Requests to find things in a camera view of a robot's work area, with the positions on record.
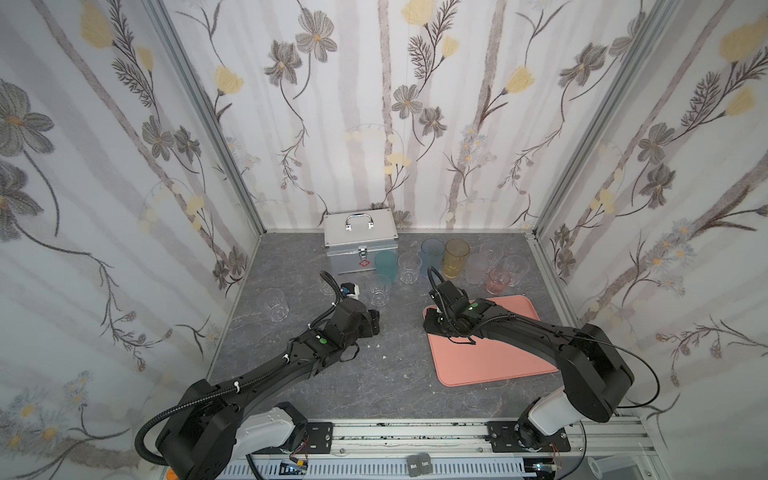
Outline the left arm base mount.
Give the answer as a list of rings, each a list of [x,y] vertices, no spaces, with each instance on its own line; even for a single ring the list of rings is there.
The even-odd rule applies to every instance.
[[[332,422],[309,422],[305,426],[297,427],[283,445],[262,449],[258,454],[329,454],[333,433]]]

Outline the clear faceted cup front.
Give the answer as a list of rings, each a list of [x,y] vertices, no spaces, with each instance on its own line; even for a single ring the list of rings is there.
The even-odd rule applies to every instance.
[[[375,274],[368,279],[366,285],[372,305],[383,307],[388,303],[392,281],[386,275]]]

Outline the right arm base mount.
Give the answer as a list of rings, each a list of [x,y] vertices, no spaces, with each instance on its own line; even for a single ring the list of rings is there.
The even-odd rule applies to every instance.
[[[533,427],[517,421],[489,421],[485,439],[493,453],[567,453],[571,445],[564,429],[544,436]]]

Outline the teal plastic cup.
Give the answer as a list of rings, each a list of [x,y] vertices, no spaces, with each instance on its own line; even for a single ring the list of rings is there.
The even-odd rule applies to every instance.
[[[398,276],[398,255],[392,250],[379,252],[375,257],[375,269],[390,282],[395,283]]]

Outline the pink plastic tray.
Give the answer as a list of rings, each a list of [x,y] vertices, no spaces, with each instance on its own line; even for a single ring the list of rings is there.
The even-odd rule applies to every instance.
[[[557,372],[546,360],[503,342],[476,339],[475,345],[457,344],[431,333],[427,338],[438,380],[447,387]]]

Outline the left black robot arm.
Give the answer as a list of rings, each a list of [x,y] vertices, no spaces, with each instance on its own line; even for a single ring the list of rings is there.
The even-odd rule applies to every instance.
[[[180,479],[214,479],[235,453],[237,431],[269,397],[340,362],[360,339],[380,333],[380,312],[354,298],[291,338],[285,351],[216,385],[202,379],[179,402],[137,431],[134,448],[145,461],[168,466]]]

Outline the amber plastic cup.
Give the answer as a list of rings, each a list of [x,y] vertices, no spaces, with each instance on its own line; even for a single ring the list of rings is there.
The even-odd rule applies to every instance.
[[[452,238],[445,244],[443,275],[449,279],[457,278],[471,252],[470,245],[461,238]]]

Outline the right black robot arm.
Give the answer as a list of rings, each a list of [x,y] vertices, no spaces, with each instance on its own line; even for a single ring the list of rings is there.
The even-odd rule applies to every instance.
[[[608,422],[624,408],[635,376],[626,351],[594,324],[579,328],[538,319],[521,296],[472,299],[450,281],[431,288],[424,311],[439,381],[449,387],[557,372],[562,384],[535,399],[504,434],[507,443],[539,450],[584,419]]]

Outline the blue plastic cup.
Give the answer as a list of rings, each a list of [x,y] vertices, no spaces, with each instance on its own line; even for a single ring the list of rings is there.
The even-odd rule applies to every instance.
[[[420,246],[420,258],[422,263],[420,276],[427,279],[431,268],[440,272],[443,266],[444,255],[445,244],[442,240],[438,238],[428,238],[424,240]]]

